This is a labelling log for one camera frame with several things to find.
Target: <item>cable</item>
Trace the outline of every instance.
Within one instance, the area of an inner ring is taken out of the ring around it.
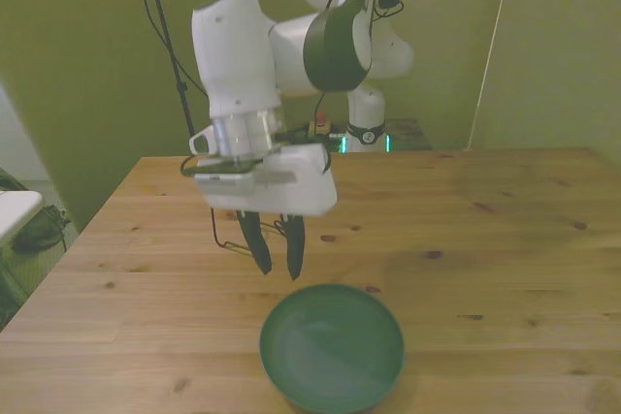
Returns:
[[[323,98],[324,97],[326,97],[326,93],[325,92],[323,94],[321,94],[321,97],[319,98],[319,102],[317,102],[317,105],[314,108],[314,114],[313,114],[313,117],[312,117],[312,133],[314,135],[317,134],[317,112],[319,111],[319,106],[323,102]]]
[[[168,48],[168,46],[166,45],[166,41],[164,40],[164,36],[162,36],[162,33],[160,32],[158,27],[155,25],[155,21],[153,20],[153,17],[151,16],[151,11],[150,11],[150,8],[148,7],[148,1],[147,0],[143,0],[143,3],[145,4],[145,10],[147,11],[148,21],[151,23],[151,26],[155,30],[155,33],[157,34],[157,37],[162,42],[164,47]],[[196,87],[196,89],[198,89],[203,95],[205,95],[205,97],[208,97],[207,92],[205,92],[205,90],[194,80],[194,78],[191,77],[185,71],[185,69],[183,68],[183,65],[181,65],[181,62],[179,62],[177,57],[175,55],[173,55],[173,56],[175,57],[175,61],[177,62],[177,65],[179,66],[181,72],[185,75],[185,77],[194,85],[194,87]]]
[[[54,226],[58,229],[58,233],[60,234],[60,239],[62,240],[62,247],[65,249],[65,252],[67,252],[67,241],[65,240],[64,227],[60,225],[60,222],[56,218],[51,216],[51,213],[49,213],[45,207],[42,208],[42,212],[48,216],[49,220],[51,220]]]
[[[404,3],[402,1],[399,1],[398,8],[399,8],[399,10],[397,10],[396,12],[390,12],[390,9],[388,9],[383,14],[380,13],[376,8],[374,8],[374,13],[377,15],[377,18],[375,18],[374,21],[379,21],[379,20],[384,19],[384,18],[390,18],[391,16],[398,15],[403,10],[406,9],[406,6],[404,5]]]

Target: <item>wooden table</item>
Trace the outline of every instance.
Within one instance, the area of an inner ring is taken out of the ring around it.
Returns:
[[[338,205],[288,278],[219,249],[179,158],[143,159],[0,334],[0,412],[290,413],[263,320],[366,288],[407,365],[377,413],[621,413],[621,176],[586,150],[335,156]],[[232,212],[224,239],[242,240]]]

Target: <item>green wall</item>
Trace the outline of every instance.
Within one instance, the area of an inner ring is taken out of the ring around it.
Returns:
[[[474,148],[588,146],[621,164],[619,0],[505,0]]]
[[[162,0],[174,45],[198,77],[192,8]],[[187,152],[171,64],[142,0],[0,0],[0,84],[79,228],[142,156]],[[190,88],[196,126],[208,104]]]

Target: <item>wood knot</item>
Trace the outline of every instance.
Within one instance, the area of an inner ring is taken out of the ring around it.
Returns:
[[[175,393],[183,392],[187,387],[190,386],[191,380],[189,378],[180,378],[177,382],[175,382],[175,386],[173,387],[173,391]]]
[[[473,206],[487,213],[497,213],[496,210],[494,210],[493,208],[491,208],[490,206],[484,203],[473,203]]]
[[[472,314],[472,315],[458,315],[460,319],[468,319],[468,320],[483,320],[485,318],[484,315],[480,314]]]
[[[425,253],[425,258],[427,259],[440,259],[444,253],[442,251],[427,251]]]
[[[583,368],[575,368],[574,370],[570,370],[568,374],[569,375],[590,375],[590,372]]]

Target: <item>black cable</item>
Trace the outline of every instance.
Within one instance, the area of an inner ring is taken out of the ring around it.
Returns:
[[[374,8],[374,13],[375,13],[375,15],[377,15],[377,18],[375,18],[374,21],[379,21],[379,20],[384,19],[384,18],[390,18],[391,16],[398,15],[403,10],[406,9],[406,6],[404,5],[404,3],[402,1],[399,1],[399,7],[398,8],[399,8],[399,10],[397,10],[395,12],[390,12],[390,9],[388,9],[384,13],[380,13],[377,9]]]
[[[54,226],[58,229],[58,233],[60,234],[60,239],[62,240],[62,247],[65,249],[65,252],[67,252],[67,241],[65,240],[64,227],[60,224],[60,222],[56,218],[51,216],[51,213],[49,213],[45,207],[42,209],[42,212],[48,216],[49,220],[51,220],[51,223],[53,223]]]
[[[153,20],[153,17],[151,16],[151,11],[150,11],[150,8],[148,7],[148,1],[147,0],[143,0],[143,3],[145,4],[145,10],[147,11],[148,21],[151,23],[151,26],[153,27],[153,30],[155,30],[155,34],[157,34],[157,37],[162,42],[164,47],[168,48],[168,46],[166,44],[166,40],[164,39],[164,36],[162,36],[162,33],[160,32],[159,28],[155,25],[155,21]],[[183,65],[181,64],[181,62],[179,62],[179,60],[177,59],[176,56],[175,56],[175,61],[177,62],[177,65],[179,66],[181,72],[194,85],[194,87],[196,87],[196,89],[198,89],[199,92],[201,92],[203,95],[205,95],[205,97],[208,97],[207,92],[205,92],[205,90],[196,82],[196,80],[193,77],[191,77],[185,71],[185,68],[183,68]]]

